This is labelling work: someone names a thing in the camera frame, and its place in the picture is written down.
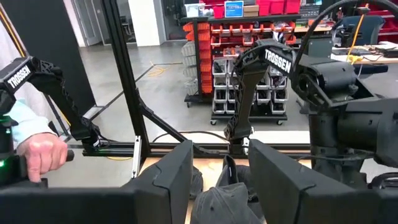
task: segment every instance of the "gray floor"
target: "gray floor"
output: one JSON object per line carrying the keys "label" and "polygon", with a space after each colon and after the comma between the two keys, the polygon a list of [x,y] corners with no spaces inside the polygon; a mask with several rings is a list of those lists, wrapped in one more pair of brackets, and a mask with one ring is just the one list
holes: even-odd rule
{"label": "gray floor", "polygon": [[[167,42],[160,47],[140,47],[129,45],[129,54],[135,78],[145,72],[152,63],[181,62],[180,48],[184,42]],[[109,46],[95,46],[81,49],[81,56],[86,72],[96,98],[97,105],[108,104],[122,92],[121,82]],[[193,105],[187,108],[183,102],[185,90],[182,75],[183,65],[159,65],[164,68],[160,75],[153,68],[138,82],[142,98],[148,107],[153,109],[166,122],[179,131],[202,130],[221,131],[226,123],[219,122],[210,125],[210,105]],[[376,93],[388,97],[397,97],[398,78],[394,74],[396,66],[390,66],[390,72],[374,75],[364,82]],[[299,106],[295,102],[296,96],[289,91],[287,114],[289,120],[282,126],[275,123],[254,123],[257,131],[265,130],[307,130],[308,121],[299,113]],[[134,130],[126,106],[124,95],[112,103],[94,121],[101,128],[101,133],[107,138],[118,141],[132,141]],[[146,120],[150,139],[163,133],[159,127]],[[112,161],[107,158],[83,157],[76,151],[76,158],[62,169],[47,174],[51,186],[120,186],[130,175],[131,161]],[[376,166],[373,161],[366,161],[364,170],[371,175],[385,172],[386,168]]]}

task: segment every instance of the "human hand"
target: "human hand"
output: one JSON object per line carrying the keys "label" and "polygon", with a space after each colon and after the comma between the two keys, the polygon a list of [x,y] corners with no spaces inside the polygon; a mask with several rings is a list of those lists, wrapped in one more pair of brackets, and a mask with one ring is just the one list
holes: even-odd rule
{"label": "human hand", "polygon": [[41,174],[56,170],[64,165],[68,148],[58,136],[51,133],[40,133],[22,142],[17,152],[25,156],[27,173],[31,182],[40,182]]}

